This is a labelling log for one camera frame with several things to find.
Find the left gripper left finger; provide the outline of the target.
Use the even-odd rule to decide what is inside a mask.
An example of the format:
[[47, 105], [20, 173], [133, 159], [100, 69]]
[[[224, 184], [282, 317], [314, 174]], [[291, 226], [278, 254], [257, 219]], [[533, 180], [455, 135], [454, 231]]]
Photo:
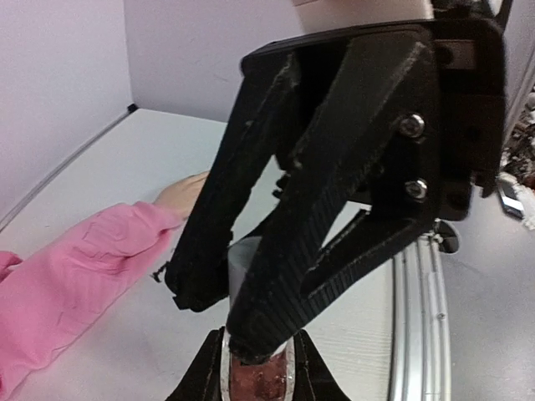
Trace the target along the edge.
[[221, 358], [225, 329], [211, 330], [166, 401], [222, 401]]

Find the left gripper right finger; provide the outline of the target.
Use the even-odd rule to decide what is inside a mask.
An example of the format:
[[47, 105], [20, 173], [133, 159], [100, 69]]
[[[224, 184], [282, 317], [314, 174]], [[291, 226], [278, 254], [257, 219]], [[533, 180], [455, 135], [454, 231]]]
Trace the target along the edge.
[[294, 337], [295, 384], [293, 401], [349, 401], [303, 329]]

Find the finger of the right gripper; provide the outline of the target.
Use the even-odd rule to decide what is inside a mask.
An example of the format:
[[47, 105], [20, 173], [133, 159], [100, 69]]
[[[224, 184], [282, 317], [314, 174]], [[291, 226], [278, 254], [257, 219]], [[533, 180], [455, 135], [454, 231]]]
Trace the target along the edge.
[[227, 248], [232, 228], [268, 161], [287, 161], [301, 135], [294, 53], [252, 61], [217, 156], [166, 263], [165, 283], [181, 310], [202, 312], [228, 294]]
[[423, 35], [349, 42], [227, 319], [263, 362], [439, 210], [438, 79]]

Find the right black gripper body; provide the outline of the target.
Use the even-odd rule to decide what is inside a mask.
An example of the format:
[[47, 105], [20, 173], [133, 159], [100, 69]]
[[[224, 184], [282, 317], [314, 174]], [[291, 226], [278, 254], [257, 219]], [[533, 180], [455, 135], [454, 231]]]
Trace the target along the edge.
[[505, 49], [502, 30], [488, 19], [446, 18], [375, 23], [310, 33], [272, 42], [241, 61], [245, 78], [259, 73], [285, 51], [302, 68], [301, 120], [307, 122], [340, 65], [349, 41], [366, 33], [403, 28], [426, 30], [432, 38], [440, 89], [441, 174], [439, 217], [466, 218], [471, 188], [489, 196], [495, 187], [505, 114]]

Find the nail polish bottle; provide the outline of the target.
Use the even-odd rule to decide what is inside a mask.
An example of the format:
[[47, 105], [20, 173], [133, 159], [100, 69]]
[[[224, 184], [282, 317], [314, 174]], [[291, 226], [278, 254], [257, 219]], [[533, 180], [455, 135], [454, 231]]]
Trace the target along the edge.
[[222, 400], [292, 400], [296, 381], [294, 340], [288, 340], [265, 363], [246, 365], [230, 352], [223, 331], [220, 362]]

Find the white nail polish cap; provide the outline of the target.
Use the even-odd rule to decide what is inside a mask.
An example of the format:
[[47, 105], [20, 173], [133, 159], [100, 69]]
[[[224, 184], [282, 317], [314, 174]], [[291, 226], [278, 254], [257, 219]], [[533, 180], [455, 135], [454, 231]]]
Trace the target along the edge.
[[293, 348], [292, 338], [273, 346], [278, 339], [271, 325], [276, 320], [262, 308], [266, 274], [262, 272], [265, 265], [257, 254], [261, 241], [260, 236], [244, 237], [227, 252], [228, 346], [231, 354], [247, 365], [266, 363]]

